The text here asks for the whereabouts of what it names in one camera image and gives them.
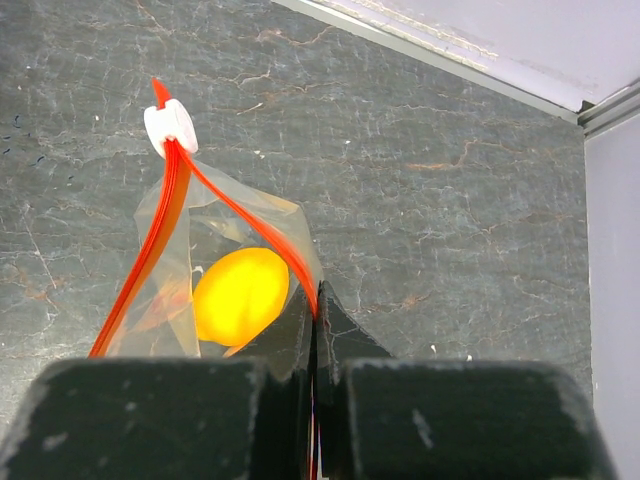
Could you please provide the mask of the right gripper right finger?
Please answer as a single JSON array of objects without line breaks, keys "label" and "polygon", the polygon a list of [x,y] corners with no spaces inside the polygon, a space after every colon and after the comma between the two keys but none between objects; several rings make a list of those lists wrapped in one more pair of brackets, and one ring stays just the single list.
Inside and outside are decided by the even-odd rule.
[{"label": "right gripper right finger", "polygon": [[581,388],[535,361],[393,357],[323,282],[321,470],[331,479],[613,479]]}]

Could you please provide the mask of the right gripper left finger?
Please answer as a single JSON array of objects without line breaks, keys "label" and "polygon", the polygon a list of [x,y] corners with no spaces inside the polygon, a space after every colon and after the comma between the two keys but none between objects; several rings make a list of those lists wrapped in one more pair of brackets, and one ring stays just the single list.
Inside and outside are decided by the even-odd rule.
[{"label": "right gripper left finger", "polygon": [[229,358],[73,359],[31,384],[5,479],[305,479],[312,315],[297,291]]}]

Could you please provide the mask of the yellow toy lemon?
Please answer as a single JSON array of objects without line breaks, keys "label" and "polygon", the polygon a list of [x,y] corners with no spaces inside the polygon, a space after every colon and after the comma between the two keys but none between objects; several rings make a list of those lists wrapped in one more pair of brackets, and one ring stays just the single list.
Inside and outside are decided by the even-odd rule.
[{"label": "yellow toy lemon", "polygon": [[249,343],[280,315],[289,286],[287,264],[269,248],[225,255],[206,271],[193,293],[198,339],[226,347]]}]

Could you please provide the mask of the clear orange zip top bag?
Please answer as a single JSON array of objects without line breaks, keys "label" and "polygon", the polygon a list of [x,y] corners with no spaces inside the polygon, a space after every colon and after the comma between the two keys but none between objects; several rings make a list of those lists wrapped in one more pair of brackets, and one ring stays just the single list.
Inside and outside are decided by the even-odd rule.
[{"label": "clear orange zip top bag", "polygon": [[[298,205],[199,162],[189,113],[162,83],[153,88],[157,102],[146,109],[144,125],[164,174],[135,212],[140,250],[90,354],[96,359],[229,358],[275,322],[302,291],[312,315],[310,466],[305,479],[313,479],[317,425],[312,346],[322,271],[305,215]],[[222,257],[250,247],[269,248],[287,264],[290,286],[283,310],[243,346],[199,340],[193,308],[198,282]]]}]

